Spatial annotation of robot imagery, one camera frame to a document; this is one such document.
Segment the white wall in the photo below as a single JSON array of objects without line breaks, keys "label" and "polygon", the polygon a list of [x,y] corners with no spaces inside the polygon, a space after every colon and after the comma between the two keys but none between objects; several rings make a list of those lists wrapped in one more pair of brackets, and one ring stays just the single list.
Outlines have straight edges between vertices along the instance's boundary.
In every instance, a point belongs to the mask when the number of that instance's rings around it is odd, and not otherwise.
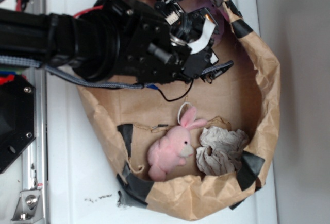
[{"label": "white wall", "polygon": [[0,3],[0,8],[14,10],[16,7],[16,0],[4,0]]},{"label": "white wall", "polygon": [[329,0],[257,0],[257,7],[261,36],[282,68],[278,220],[330,223]]}]

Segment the robotic arm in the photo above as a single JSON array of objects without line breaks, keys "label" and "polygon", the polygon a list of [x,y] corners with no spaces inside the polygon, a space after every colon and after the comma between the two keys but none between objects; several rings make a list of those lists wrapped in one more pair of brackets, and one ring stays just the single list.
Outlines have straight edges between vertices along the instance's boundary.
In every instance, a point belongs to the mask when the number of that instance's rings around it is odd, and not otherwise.
[{"label": "robotic arm", "polygon": [[[87,82],[129,75],[140,84],[190,83],[225,72],[232,62],[213,66],[215,19],[206,8],[187,14],[179,1],[157,0],[153,8],[138,0],[98,0],[77,18],[0,9],[0,64],[15,56],[37,67],[69,65]],[[192,54],[191,42],[206,24],[212,24],[209,40]]]}]

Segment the black cable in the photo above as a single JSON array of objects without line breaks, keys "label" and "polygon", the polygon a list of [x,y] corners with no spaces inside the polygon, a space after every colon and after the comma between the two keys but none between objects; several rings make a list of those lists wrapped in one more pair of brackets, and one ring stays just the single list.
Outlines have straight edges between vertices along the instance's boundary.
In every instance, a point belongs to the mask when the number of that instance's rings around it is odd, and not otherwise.
[{"label": "black cable", "polygon": [[158,90],[158,91],[160,92],[160,94],[163,96],[163,98],[164,98],[167,102],[173,102],[173,101],[177,101],[177,100],[182,99],[183,97],[185,97],[185,96],[190,92],[193,83],[194,83],[194,80],[191,81],[191,84],[190,84],[189,89],[188,89],[188,90],[187,90],[182,96],[180,96],[180,97],[178,97],[178,98],[175,98],[175,99],[167,99],[166,96],[165,96],[165,94],[163,93],[162,90],[160,90],[159,88],[157,88],[156,90]]}]

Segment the black tape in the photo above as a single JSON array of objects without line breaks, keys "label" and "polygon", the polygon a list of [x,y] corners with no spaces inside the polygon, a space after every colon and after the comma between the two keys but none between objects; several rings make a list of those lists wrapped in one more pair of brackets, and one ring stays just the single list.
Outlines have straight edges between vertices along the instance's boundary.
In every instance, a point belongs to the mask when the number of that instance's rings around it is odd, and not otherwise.
[{"label": "black tape", "polygon": [[237,172],[237,181],[242,191],[248,189],[257,179],[265,160],[252,153],[243,151],[242,167]]},{"label": "black tape", "polygon": [[244,36],[253,32],[253,29],[242,19],[238,19],[232,22],[232,26],[234,34],[238,39],[243,38]]},{"label": "black tape", "polygon": [[120,205],[126,205],[126,206],[134,206],[142,209],[146,209],[148,204],[145,202],[140,201],[136,197],[130,195],[126,191],[118,191],[119,200],[117,203],[117,206],[120,207]]},{"label": "black tape", "polygon": [[121,133],[126,149],[128,152],[128,156],[131,157],[131,144],[132,144],[132,135],[133,135],[133,124],[125,124],[125,125],[118,125],[118,131]]},{"label": "black tape", "polygon": [[237,202],[237,203],[235,203],[235,204],[233,204],[232,206],[229,206],[229,208],[231,209],[231,210],[234,210],[235,208],[237,208],[242,202],[244,202],[245,201],[245,199],[244,200],[242,200],[242,201],[240,201],[240,202]]},{"label": "black tape", "polygon": [[[123,170],[125,175],[128,170],[129,167],[126,164]],[[126,176],[127,184],[124,183],[119,175],[117,175],[117,179],[123,188],[123,191],[121,192],[122,199],[119,199],[120,203],[129,206],[146,208],[147,203],[145,200],[154,185],[154,181],[139,179],[132,173],[129,173]]]},{"label": "black tape", "polygon": [[232,13],[234,13],[235,15],[237,15],[239,17],[243,17],[242,13],[237,9],[236,5],[234,4],[234,2],[232,0],[226,1],[226,5],[232,11]]}]

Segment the black metal bracket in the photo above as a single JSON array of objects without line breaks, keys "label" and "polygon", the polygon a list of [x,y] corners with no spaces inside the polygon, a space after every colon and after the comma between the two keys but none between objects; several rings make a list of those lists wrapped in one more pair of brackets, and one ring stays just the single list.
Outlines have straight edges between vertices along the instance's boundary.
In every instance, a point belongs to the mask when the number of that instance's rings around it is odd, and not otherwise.
[{"label": "black metal bracket", "polygon": [[0,174],[35,139],[35,88],[22,76],[0,85]]}]

